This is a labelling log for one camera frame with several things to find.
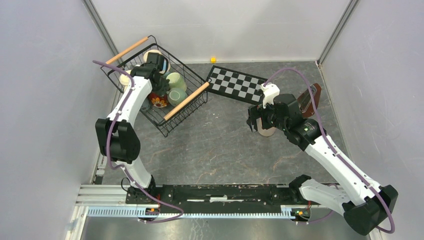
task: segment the dish rack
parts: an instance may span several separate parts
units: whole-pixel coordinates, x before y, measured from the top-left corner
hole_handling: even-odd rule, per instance
[[[144,37],[140,41],[134,43],[132,46],[114,56],[106,63],[114,63],[125,54],[145,43],[147,40],[153,40],[154,42],[118,64],[117,67],[125,71],[131,70],[135,65],[141,65],[144,63],[144,53],[149,50],[156,49],[159,50],[163,56],[169,60],[169,71],[171,73],[179,73],[184,77],[185,84],[187,85],[186,92],[188,97],[183,102],[175,107],[169,104],[168,106],[161,108],[151,106],[147,110],[140,109],[140,112],[163,134],[163,136],[167,137],[172,130],[174,130],[188,116],[190,116],[194,111],[196,111],[200,106],[208,101],[208,92],[206,91],[206,88],[209,86],[209,83],[166,49],[159,46],[156,38],[152,35]],[[119,81],[121,74],[114,70],[109,70],[109,68],[103,66],[100,69],[104,72],[104,74],[106,74],[110,82],[118,89],[120,92],[119,97],[121,97],[121,95],[124,93],[124,86]]]

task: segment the black and white checkered board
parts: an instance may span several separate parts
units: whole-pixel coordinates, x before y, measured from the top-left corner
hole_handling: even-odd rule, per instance
[[[258,104],[266,79],[239,71],[213,66],[207,76],[210,79],[208,92],[249,104]]]

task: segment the white wall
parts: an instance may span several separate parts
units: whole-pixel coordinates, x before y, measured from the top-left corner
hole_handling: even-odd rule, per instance
[[[98,149],[111,57],[78,0],[0,2],[0,239],[60,240]]]
[[[316,60],[349,0],[93,0],[117,48],[147,35],[180,60]]]
[[[424,234],[423,12],[423,1],[360,1],[323,63],[351,157],[399,192],[388,240]]]

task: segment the gray marble tabletop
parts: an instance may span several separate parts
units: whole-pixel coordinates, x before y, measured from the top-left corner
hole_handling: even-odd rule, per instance
[[[225,68],[268,78],[282,67],[301,71],[311,84],[322,87],[318,111],[324,128],[344,151],[339,127],[327,90],[314,62],[219,63]],[[212,64],[190,64],[206,78]],[[298,97],[306,90],[303,80],[291,71],[274,81],[281,93]],[[312,157],[291,144],[282,132],[270,137],[252,133],[246,119],[250,104],[213,93],[208,102],[174,129],[163,135],[141,113],[134,129],[141,142],[140,157],[157,184],[289,183],[306,174],[322,183],[335,180]],[[103,184],[116,185],[125,177],[107,168]]]

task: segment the brown leather object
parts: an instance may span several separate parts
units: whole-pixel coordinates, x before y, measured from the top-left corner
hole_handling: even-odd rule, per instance
[[[318,108],[321,96],[321,86],[318,83],[314,83],[310,86],[310,88],[312,89],[313,100],[315,101],[315,105]],[[304,118],[309,118],[315,114],[308,89],[306,89],[306,91],[304,91],[297,98],[297,102],[299,103],[300,111],[302,112],[302,116]]]

